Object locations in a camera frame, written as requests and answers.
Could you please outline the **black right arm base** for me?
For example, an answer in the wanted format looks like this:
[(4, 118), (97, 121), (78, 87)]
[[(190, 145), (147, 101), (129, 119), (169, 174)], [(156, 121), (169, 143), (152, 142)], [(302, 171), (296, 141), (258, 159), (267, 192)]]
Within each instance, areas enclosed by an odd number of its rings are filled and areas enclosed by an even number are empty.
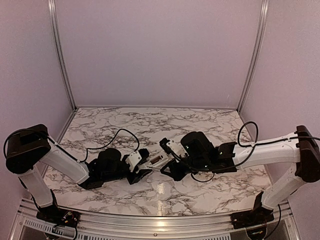
[(264, 208), (262, 205), (263, 193), (264, 192), (262, 191), (256, 196), (253, 208), (251, 210), (240, 211), (230, 215), (231, 223), (234, 229), (262, 225), (275, 219), (273, 210)]

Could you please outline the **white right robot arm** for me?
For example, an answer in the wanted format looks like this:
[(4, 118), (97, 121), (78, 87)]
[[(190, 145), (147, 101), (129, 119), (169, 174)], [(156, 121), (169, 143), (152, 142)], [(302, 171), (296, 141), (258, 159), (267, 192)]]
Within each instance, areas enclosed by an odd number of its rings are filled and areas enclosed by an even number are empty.
[(161, 172), (180, 181), (187, 174), (199, 172), (224, 174), (259, 165), (291, 163), (282, 177), (256, 196), (247, 219), (252, 224), (258, 224), (298, 188), (319, 181), (318, 140), (304, 125), (278, 138), (251, 143), (237, 140), (219, 146), (214, 146), (203, 132), (192, 131), (181, 139), (180, 145), (167, 138), (159, 142), (160, 147), (173, 156)]

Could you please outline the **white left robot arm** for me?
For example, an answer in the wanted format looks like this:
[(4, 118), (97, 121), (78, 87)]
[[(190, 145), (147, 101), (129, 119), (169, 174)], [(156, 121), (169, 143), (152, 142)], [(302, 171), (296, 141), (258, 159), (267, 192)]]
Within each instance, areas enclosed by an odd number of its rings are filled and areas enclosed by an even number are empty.
[(85, 190), (98, 189), (104, 183), (121, 179), (127, 179), (133, 185), (152, 172), (152, 169), (140, 166), (149, 158), (146, 148), (137, 147), (126, 155), (108, 146), (99, 147), (98, 151), (97, 158), (91, 162), (79, 160), (55, 142), (43, 124), (14, 131), (3, 144), (7, 169), (18, 176), (37, 206), (53, 223), (63, 219), (63, 211), (57, 207), (55, 195), (45, 184), (37, 163), (56, 169)]

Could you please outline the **white remote control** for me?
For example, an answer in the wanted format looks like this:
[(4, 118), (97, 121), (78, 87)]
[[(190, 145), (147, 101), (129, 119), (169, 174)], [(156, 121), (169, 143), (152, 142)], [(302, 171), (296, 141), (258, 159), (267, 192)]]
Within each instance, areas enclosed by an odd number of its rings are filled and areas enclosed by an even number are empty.
[(147, 167), (157, 168), (163, 166), (168, 161), (168, 157), (164, 154), (158, 154), (151, 157), (147, 162)]

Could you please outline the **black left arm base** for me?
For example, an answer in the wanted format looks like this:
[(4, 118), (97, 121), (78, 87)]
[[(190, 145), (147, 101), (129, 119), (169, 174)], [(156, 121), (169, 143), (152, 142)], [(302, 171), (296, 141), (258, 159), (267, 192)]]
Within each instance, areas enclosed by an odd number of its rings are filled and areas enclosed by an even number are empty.
[(57, 226), (66, 226), (75, 228), (80, 220), (80, 213), (73, 210), (62, 208), (41, 209), (37, 212), (36, 218), (55, 224)]

